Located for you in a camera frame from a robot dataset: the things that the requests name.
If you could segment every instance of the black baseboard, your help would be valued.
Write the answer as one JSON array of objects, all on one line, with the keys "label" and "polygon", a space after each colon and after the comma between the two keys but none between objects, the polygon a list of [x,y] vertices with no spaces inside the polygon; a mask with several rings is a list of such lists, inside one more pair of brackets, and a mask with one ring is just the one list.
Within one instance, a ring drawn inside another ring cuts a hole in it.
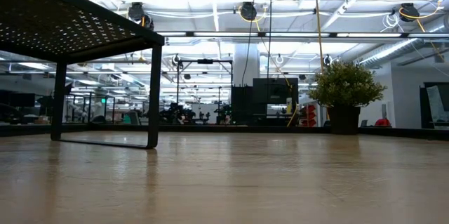
[{"label": "black baseboard", "polygon": [[[62,125],[63,133],[88,131],[88,125]],[[30,136],[37,134],[46,134],[51,132],[50,125],[14,125],[0,126],[0,137],[10,136]]]},{"label": "black baseboard", "polygon": [[388,129],[388,128],[359,128],[359,133],[376,135],[376,136],[391,136],[404,137],[425,140],[449,140],[448,130],[436,129]]},{"label": "black baseboard", "polygon": [[[140,131],[147,132],[148,126],[137,125],[111,125],[111,124],[77,124],[63,125],[63,133],[83,131]],[[192,133],[330,133],[329,128],[299,128],[282,126],[184,126],[161,125],[160,132],[192,132]],[[0,137],[28,136],[46,134],[51,132],[49,125],[29,126],[0,126]],[[360,134],[391,136],[402,138],[415,138],[425,140],[447,140],[449,131],[434,129],[387,129],[387,128],[359,128]]]}]

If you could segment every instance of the exposed ductwork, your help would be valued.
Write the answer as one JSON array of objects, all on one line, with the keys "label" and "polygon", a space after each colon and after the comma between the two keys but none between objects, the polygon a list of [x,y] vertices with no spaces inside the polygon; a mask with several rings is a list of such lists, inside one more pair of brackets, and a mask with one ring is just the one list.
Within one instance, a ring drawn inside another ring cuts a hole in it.
[{"label": "exposed ductwork", "polygon": [[[449,14],[430,22],[425,26],[425,29],[427,32],[449,33]],[[415,48],[420,49],[424,47],[424,45],[424,40],[418,38],[407,39],[395,44],[386,44],[362,55],[358,61],[361,59],[360,63],[365,67],[381,65],[382,63],[389,62],[402,55],[411,53]]]}]

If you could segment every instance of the green leaves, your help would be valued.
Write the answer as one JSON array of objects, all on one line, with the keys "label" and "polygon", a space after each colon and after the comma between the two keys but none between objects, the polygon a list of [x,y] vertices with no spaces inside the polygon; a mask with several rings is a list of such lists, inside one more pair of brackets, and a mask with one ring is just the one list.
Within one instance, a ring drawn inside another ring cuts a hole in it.
[{"label": "green leaves", "polygon": [[317,74],[318,86],[309,92],[309,97],[321,105],[366,106],[372,101],[383,99],[387,89],[374,82],[374,74],[351,62],[334,62],[323,74]]}]

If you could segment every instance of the white wall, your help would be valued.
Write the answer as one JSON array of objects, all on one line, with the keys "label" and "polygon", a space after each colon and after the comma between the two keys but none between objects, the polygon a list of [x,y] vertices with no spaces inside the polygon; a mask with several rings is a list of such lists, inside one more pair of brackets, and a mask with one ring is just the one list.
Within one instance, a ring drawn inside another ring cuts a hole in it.
[{"label": "white wall", "polygon": [[[441,68],[446,74],[449,70]],[[449,77],[432,67],[393,67],[396,127],[420,129],[420,86],[424,82],[449,82]]]},{"label": "white wall", "polygon": [[390,121],[391,126],[396,127],[395,123],[395,110],[394,110],[394,90],[393,82],[391,78],[391,63],[388,62],[382,65],[381,69],[374,70],[376,82],[386,86],[387,90],[383,92],[384,98],[382,100],[375,101],[367,107],[362,107],[358,124],[360,125],[364,119],[368,120],[368,125],[373,126],[378,119],[382,118],[382,104],[387,105],[387,119]]}]

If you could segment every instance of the potted plant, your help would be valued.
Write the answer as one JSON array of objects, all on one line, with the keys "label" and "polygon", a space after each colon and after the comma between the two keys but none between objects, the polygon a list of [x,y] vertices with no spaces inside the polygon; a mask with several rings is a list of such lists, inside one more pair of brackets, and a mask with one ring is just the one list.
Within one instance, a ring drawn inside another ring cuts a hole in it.
[{"label": "potted plant", "polygon": [[332,133],[357,134],[360,108],[381,100],[387,89],[373,77],[374,73],[351,62],[334,62],[316,75],[318,86],[309,97],[328,108]]}]

